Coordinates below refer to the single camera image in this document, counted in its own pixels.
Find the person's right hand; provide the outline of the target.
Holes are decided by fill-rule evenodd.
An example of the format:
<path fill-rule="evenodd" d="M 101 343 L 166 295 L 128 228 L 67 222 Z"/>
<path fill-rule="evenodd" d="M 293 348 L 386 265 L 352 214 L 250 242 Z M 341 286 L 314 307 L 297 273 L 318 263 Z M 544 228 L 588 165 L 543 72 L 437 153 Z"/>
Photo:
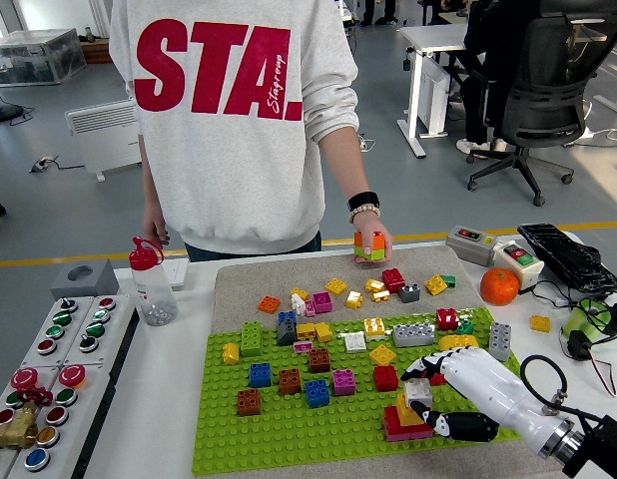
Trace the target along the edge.
<path fill-rule="evenodd" d="M 144 238 L 158 247 L 163 247 L 170 243 L 166 222 L 161 214 L 144 214 L 143 232 Z"/>

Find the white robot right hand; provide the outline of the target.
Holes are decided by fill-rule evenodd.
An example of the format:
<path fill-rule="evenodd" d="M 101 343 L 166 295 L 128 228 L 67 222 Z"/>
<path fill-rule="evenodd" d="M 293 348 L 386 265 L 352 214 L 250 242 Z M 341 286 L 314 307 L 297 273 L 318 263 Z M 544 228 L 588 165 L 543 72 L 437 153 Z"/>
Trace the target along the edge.
<path fill-rule="evenodd" d="M 533 452 L 547 457 L 572 429 L 568 420 L 545 415 L 540 401 L 522 381 L 481 348 L 451 348 L 423 356 L 405 370 L 401 379 L 422 378 L 427 372 L 443 375 L 477 408 L 475 412 L 442 413 L 420 401 L 409 401 L 417 415 L 441 436 L 489 442 L 504 427 L 517 431 Z"/>

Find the person's left hand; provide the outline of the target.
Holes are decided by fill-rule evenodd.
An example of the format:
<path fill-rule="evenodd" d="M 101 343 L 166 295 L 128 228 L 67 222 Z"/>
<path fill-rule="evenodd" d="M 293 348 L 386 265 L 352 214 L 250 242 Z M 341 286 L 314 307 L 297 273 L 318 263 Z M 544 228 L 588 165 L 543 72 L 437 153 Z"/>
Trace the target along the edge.
<path fill-rule="evenodd" d="M 375 263 L 391 261 L 393 238 L 376 213 L 373 211 L 360 212 L 354 216 L 352 224 L 362 235 L 362 248 L 365 253 L 372 251 L 374 234 L 382 233 L 384 236 L 384 258 L 376 260 Z"/>

